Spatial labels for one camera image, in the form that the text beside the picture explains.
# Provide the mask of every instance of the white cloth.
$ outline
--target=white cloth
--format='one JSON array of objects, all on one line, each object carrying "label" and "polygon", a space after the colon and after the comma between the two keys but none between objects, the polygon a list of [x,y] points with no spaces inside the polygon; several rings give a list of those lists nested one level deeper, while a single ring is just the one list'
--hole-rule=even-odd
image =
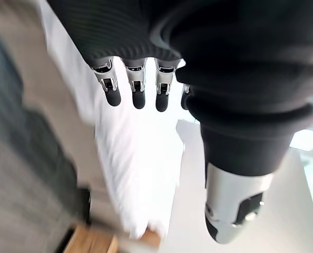
[{"label": "white cloth", "polygon": [[40,10],[48,52],[69,87],[80,117],[95,126],[107,190],[124,229],[141,237],[147,226],[167,235],[175,188],[179,183],[183,143],[175,126],[182,86],[174,82],[169,107],[155,109],[155,64],[146,63],[146,105],[137,110],[120,59],[114,59],[121,104],[110,106],[93,71],[84,62],[46,1]]}]

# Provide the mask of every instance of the wooden object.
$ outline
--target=wooden object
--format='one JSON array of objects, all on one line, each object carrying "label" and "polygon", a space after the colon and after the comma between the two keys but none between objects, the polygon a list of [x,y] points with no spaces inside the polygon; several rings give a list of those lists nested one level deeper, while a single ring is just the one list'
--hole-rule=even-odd
[{"label": "wooden object", "polygon": [[77,225],[64,253],[117,253],[118,248],[116,236]]},{"label": "wooden object", "polygon": [[161,239],[156,232],[148,228],[139,241],[146,243],[153,248],[159,248]]}]

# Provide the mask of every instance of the black fingertip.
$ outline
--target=black fingertip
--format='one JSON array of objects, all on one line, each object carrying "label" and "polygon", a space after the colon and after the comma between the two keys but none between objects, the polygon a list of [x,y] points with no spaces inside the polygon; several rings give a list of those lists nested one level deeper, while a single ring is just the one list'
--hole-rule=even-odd
[{"label": "black fingertip", "polygon": [[132,92],[133,105],[137,109],[142,109],[145,106],[145,91],[135,91]]},{"label": "black fingertip", "polygon": [[216,235],[218,234],[218,230],[214,227],[206,217],[206,227],[209,235],[216,241]]},{"label": "black fingertip", "polygon": [[108,90],[105,92],[106,100],[111,106],[118,106],[121,102],[119,88],[116,91]]},{"label": "black fingertip", "polygon": [[164,112],[168,107],[168,95],[157,94],[155,100],[155,107],[159,112]]},{"label": "black fingertip", "polygon": [[181,107],[184,109],[184,110],[188,110],[188,107],[187,107],[187,99],[189,97],[189,93],[185,93],[184,91],[182,92],[182,97],[181,97]]}]

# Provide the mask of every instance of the white wall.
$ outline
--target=white wall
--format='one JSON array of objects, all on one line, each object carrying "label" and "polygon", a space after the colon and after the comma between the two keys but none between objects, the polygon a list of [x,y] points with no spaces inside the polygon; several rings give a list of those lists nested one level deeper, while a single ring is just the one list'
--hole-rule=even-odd
[{"label": "white wall", "polygon": [[200,126],[180,121],[178,132],[186,151],[169,235],[160,253],[313,253],[313,204],[296,151],[288,152],[276,173],[258,219],[234,242],[219,245],[210,238],[204,221],[206,193]]}]

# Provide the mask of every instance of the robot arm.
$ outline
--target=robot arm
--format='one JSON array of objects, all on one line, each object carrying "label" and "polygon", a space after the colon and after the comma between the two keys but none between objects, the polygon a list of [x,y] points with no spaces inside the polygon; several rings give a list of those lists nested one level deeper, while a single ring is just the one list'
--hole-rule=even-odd
[{"label": "robot arm", "polygon": [[313,1],[48,2],[113,106],[111,57],[123,59],[136,108],[144,59],[156,59],[159,111],[184,58],[176,76],[182,106],[201,123],[206,224],[214,240],[230,242],[258,214],[293,134],[313,120]]}]

